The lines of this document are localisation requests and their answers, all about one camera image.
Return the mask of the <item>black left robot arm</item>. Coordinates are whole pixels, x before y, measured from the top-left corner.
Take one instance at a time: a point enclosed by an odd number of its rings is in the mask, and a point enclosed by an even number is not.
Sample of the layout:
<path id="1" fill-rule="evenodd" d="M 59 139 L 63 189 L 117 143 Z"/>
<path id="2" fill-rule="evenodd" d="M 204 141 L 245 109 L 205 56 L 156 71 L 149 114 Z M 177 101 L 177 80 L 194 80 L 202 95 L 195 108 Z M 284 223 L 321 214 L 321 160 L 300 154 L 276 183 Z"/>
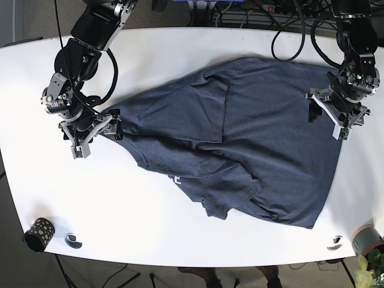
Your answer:
<path id="1" fill-rule="evenodd" d="M 328 72 L 329 86 L 311 88 L 305 98 L 309 100 L 309 122 L 315 122 L 326 112 L 334 123 L 333 138 L 346 140 L 352 127 L 363 125 L 364 116 L 370 114 L 362 105 L 362 99 L 375 94 L 380 86 L 374 57 L 378 38 L 370 20 L 370 1 L 332 1 L 331 5 L 337 44 L 344 60 L 341 64 L 330 60 L 317 45 L 316 29 L 320 22 L 326 21 L 317 18 L 311 26 L 311 43 L 318 55 L 338 73 Z"/>

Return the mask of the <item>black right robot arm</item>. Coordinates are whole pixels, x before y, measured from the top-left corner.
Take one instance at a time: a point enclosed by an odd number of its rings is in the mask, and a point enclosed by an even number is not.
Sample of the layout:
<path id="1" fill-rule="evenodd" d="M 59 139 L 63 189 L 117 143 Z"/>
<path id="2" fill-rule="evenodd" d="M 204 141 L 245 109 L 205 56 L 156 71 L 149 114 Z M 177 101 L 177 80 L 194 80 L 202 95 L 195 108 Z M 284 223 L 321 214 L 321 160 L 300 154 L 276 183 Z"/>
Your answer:
<path id="1" fill-rule="evenodd" d="M 41 103 L 48 114 L 62 118 L 58 127 L 64 139 L 71 142 L 73 158 L 90 155 L 89 144 L 102 134 L 122 140 L 119 109 L 105 113 L 95 110 L 112 96 L 118 81 L 118 64 L 110 49 L 115 37 L 125 26 L 136 1 L 85 1 L 86 8 L 71 30 L 71 37 L 55 58 L 55 73 L 44 89 Z M 106 52 L 113 65 L 110 89 L 103 97 L 84 95 L 86 81 L 97 72 L 102 53 Z"/>

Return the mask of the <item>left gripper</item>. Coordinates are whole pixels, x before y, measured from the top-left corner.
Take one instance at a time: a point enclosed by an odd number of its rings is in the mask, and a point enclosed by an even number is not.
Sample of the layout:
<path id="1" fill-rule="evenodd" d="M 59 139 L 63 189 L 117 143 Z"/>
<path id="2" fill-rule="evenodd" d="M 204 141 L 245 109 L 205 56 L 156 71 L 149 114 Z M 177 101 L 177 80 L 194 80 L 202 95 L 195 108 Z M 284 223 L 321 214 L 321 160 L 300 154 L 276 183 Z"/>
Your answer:
<path id="1" fill-rule="evenodd" d="M 370 110 L 361 103 L 350 103 L 334 92 L 331 87 L 326 89 L 311 88 L 304 96 L 308 100 L 308 121 L 314 123 L 325 112 L 334 123 L 332 136 L 336 140 L 347 140 L 354 125 L 363 126 L 364 117 Z"/>

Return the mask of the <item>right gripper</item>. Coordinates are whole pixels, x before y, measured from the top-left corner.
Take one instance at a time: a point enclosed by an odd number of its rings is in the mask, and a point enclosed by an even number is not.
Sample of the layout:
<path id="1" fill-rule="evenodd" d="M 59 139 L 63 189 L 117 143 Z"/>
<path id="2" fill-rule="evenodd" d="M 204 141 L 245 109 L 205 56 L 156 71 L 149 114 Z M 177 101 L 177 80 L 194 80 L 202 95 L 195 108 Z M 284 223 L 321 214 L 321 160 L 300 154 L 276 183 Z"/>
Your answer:
<path id="1" fill-rule="evenodd" d="M 64 134 L 64 139 L 71 142 L 74 159 L 88 157 L 91 154 L 89 144 L 99 134 L 116 139 L 122 139 L 124 136 L 120 114 L 91 115 L 73 122 L 62 121 L 59 128 Z"/>

